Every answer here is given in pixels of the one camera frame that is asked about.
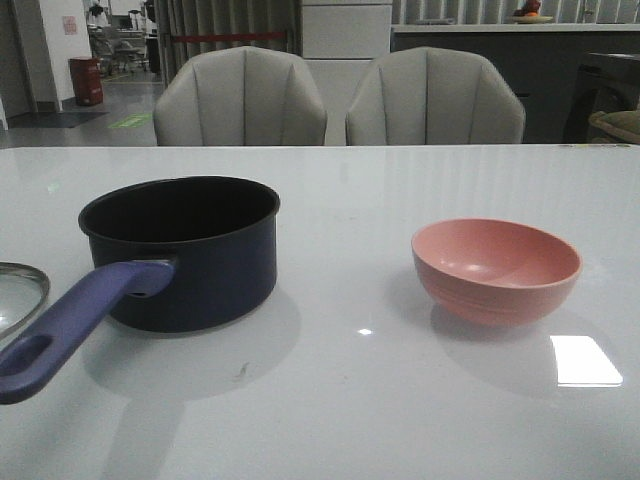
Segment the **fruit plate on counter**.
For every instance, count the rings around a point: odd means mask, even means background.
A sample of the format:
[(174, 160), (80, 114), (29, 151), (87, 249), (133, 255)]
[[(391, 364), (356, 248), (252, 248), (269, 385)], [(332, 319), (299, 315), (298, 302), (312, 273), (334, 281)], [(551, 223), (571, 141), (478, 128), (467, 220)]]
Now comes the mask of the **fruit plate on counter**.
[(525, 0), (522, 5), (515, 9), (509, 20), (516, 24), (546, 24), (554, 21), (553, 16), (542, 15), (540, 0)]

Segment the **right grey upholstered chair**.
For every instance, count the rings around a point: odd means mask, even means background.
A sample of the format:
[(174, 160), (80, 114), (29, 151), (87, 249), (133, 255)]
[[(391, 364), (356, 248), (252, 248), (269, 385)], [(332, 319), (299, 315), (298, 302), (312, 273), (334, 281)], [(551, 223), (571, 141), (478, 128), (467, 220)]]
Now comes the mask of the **right grey upholstered chair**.
[(485, 57), (418, 47), (364, 71), (345, 115), (349, 146), (519, 144), (526, 112)]

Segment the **dark grey counter cabinet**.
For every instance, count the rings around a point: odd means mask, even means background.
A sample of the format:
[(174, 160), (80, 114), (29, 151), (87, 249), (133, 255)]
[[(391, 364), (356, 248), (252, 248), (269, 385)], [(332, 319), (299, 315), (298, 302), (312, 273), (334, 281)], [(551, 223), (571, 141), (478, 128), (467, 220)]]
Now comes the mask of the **dark grey counter cabinet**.
[(395, 51), (429, 46), (489, 59), (526, 110), (527, 143), (559, 143), (581, 58), (586, 53), (639, 55), (636, 24), (396, 25)]

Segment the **white drawer cabinet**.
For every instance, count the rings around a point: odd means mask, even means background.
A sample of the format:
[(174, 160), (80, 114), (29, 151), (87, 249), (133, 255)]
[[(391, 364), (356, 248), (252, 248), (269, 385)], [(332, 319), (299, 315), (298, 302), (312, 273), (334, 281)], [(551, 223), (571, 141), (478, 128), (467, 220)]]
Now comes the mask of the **white drawer cabinet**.
[(325, 143), (345, 143), (345, 116), (369, 62), (390, 50), (391, 1), (303, 1), (301, 53), (325, 105)]

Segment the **red trash bin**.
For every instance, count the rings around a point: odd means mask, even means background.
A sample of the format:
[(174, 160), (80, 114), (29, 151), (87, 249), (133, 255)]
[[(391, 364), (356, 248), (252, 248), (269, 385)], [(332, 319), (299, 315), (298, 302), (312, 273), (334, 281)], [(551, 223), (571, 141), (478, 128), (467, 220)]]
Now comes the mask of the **red trash bin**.
[(103, 102), (99, 60), (94, 57), (74, 57), (69, 60), (69, 70), (76, 104), (93, 106)]

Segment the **glass pot lid blue knob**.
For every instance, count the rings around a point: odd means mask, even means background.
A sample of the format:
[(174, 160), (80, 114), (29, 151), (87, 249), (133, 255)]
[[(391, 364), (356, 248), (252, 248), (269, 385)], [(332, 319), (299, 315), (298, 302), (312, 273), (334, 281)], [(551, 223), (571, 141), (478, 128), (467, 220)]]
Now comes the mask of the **glass pot lid blue knob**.
[(1, 263), (1, 338), (23, 327), (46, 303), (49, 277), (40, 269), (13, 262)]

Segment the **red barrier belt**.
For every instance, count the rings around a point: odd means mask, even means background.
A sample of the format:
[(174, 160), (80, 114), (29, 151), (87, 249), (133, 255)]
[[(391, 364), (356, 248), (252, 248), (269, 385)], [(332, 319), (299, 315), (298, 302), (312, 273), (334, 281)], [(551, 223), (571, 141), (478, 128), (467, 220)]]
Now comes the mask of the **red barrier belt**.
[(206, 35), (170, 35), (172, 43), (215, 43), (215, 42), (242, 42), (242, 41), (267, 41), (288, 39), (286, 31), (270, 31), (256, 33), (232, 33), (232, 34), (206, 34)]

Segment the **olive cushion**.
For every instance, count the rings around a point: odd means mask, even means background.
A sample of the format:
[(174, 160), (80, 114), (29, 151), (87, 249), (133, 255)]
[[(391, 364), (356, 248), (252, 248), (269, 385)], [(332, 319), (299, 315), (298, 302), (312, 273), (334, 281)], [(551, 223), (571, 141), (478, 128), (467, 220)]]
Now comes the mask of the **olive cushion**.
[(589, 125), (596, 130), (592, 143), (597, 144), (639, 144), (639, 111), (626, 110), (590, 115)]

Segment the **grey upholstered chair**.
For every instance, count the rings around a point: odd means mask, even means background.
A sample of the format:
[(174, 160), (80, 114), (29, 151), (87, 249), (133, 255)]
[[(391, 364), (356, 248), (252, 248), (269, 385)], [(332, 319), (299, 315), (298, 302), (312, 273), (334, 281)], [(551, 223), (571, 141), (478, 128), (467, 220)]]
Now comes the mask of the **grey upholstered chair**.
[(519, 144), (526, 112), (485, 57), (418, 47), (364, 71), (345, 115), (349, 146)]
[(159, 146), (322, 146), (328, 115), (302, 58), (245, 46), (187, 61), (153, 121)]

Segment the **grey curtain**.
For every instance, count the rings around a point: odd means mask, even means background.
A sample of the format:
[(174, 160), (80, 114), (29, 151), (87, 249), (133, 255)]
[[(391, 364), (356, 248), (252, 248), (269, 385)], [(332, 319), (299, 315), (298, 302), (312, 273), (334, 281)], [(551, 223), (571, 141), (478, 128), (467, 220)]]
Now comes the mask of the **grey curtain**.
[[(209, 51), (256, 46), (301, 53), (301, 3), (294, 0), (168, 0), (154, 3), (161, 76), (169, 84), (192, 57)], [(172, 43), (170, 35), (286, 31), (288, 39)]]

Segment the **dark blue saucepan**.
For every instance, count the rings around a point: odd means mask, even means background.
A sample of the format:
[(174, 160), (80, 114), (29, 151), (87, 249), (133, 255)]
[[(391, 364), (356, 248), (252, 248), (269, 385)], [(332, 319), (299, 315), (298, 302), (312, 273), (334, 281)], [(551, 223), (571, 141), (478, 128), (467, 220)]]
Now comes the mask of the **dark blue saucepan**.
[(1, 401), (39, 393), (106, 317), (183, 333), (236, 320), (277, 280), (278, 194), (224, 176), (144, 182), (80, 212), (94, 263), (1, 353)]

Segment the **pink plastic bowl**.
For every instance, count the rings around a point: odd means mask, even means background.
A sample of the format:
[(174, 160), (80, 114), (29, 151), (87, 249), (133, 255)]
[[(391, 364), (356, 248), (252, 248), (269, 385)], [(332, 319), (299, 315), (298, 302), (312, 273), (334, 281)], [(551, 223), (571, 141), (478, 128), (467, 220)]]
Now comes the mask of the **pink plastic bowl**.
[(411, 247), (425, 291), (446, 311), (490, 326), (522, 325), (559, 308), (582, 269), (577, 250), (543, 230), (498, 219), (443, 220)]

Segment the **left grey upholstered chair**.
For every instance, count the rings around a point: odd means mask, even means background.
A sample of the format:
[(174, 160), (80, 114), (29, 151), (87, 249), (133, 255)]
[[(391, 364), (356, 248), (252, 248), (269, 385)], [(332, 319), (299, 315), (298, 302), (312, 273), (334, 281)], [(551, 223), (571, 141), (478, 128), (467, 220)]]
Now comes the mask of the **left grey upholstered chair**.
[(187, 61), (153, 121), (159, 146), (322, 146), (328, 115), (302, 58), (245, 46)]

